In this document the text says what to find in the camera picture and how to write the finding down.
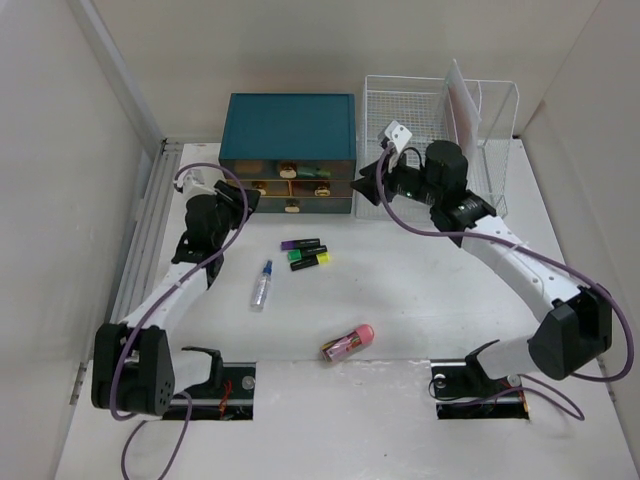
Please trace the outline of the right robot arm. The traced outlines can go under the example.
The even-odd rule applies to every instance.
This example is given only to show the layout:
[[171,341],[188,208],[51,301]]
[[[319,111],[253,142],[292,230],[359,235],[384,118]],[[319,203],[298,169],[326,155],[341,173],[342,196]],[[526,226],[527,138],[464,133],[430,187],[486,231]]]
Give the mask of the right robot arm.
[[382,140],[381,149],[352,188],[384,209],[396,196],[428,205],[434,227],[424,236],[447,238],[485,264],[538,322],[529,334],[487,342],[467,355],[463,381],[470,391],[487,393],[512,374],[578,377],[583,366],[610,349],[616,310],[608,292],[525,247],[496,210],[468,189],[468,163],[457,144],[432,142],[418,168],[402,163],[406,149],[395,140]]

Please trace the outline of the green capsule stapler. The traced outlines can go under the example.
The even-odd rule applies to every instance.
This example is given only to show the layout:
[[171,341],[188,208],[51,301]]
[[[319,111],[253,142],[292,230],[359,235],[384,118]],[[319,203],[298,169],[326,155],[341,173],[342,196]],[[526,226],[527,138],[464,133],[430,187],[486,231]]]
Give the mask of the green capsule stapler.
[[296,174],[298,178],[303,178],[303,179],[313,179],[313,178],[329,179],[331,177],[331,172],[329,170],[318,168],[318,167],[310,167],[310,166],[298,166],[296,170]]

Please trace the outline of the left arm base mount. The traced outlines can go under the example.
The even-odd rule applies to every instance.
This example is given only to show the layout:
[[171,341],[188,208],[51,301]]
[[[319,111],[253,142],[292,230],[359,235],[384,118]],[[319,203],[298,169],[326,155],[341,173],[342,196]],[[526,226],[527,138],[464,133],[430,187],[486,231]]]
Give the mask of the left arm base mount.
[[203,361],[208,367],[206,380],[189,379],[185,391],[188,400],[177,396],[169,404],[163,420],[190,421],[250,421],[254,414],[257,365],[246,362],[226,362],[219,350],[187,347],[183,350]]

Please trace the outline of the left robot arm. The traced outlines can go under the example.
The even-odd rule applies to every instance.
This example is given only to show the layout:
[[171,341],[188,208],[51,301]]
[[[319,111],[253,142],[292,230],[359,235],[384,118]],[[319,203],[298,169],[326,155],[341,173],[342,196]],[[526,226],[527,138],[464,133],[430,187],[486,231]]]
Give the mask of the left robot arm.
[[185,230],[169,270],[132,313],[96,332],[91,401],[123,418],[162,416],[173,396],[192,387],[217,394],[224,373],[219,351],[170,344],[170,335],[191,305],[216,280],[228,237],[235,237],[256,210],[261,194],[219,181],[212,190],[189,188]]

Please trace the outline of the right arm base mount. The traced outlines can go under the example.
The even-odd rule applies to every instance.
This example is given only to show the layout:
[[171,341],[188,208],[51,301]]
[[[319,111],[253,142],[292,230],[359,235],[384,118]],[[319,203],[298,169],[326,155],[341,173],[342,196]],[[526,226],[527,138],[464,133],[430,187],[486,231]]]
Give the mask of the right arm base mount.
[[430,364],[429,395],[438,420],[528,420],[520,384],[506,377],[490,379],[477,360],[479,351],[460,359],[437,359]]

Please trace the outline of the transparent drawer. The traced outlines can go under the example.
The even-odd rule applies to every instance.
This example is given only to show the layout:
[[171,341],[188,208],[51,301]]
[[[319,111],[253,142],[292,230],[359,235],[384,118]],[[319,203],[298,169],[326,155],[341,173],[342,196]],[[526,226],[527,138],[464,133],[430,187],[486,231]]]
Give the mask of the transparent drawer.
[[221,160],[239,179],[351,180],[356,164],[351,160]]

